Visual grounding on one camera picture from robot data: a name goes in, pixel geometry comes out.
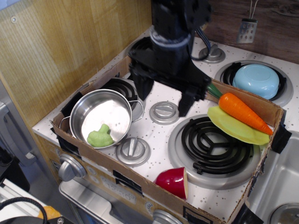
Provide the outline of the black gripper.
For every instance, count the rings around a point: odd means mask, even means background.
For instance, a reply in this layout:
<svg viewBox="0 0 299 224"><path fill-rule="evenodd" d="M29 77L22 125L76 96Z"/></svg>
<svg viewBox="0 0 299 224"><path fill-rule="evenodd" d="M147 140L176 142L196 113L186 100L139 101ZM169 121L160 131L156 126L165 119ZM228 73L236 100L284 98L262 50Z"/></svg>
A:
<svg viewBox="0 0 299 224"><path fill-rule="evenodd" d="M153 50L132 50L130 72L141 100L150 94L154 82L182 92L178 104L180 117L185 117L196 100L203 100L211 78L195 66L189 49L166 49L151 40Z"/></svg>

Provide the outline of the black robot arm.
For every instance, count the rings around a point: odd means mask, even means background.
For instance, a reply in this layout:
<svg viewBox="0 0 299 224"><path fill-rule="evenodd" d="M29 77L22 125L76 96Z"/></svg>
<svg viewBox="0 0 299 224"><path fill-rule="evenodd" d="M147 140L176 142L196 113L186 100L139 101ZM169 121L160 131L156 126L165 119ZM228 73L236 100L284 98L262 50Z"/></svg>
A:
<svg viewBox="0 0 299 224"><path fill-rule="evenodd" d="M129 66L140 99L145 100L154 82L182 93L178 104L185 117L194 102L203 100L211 78L194 65L195 33L210 20L207 0L153 0L149 49L131 49Z"/></svg>

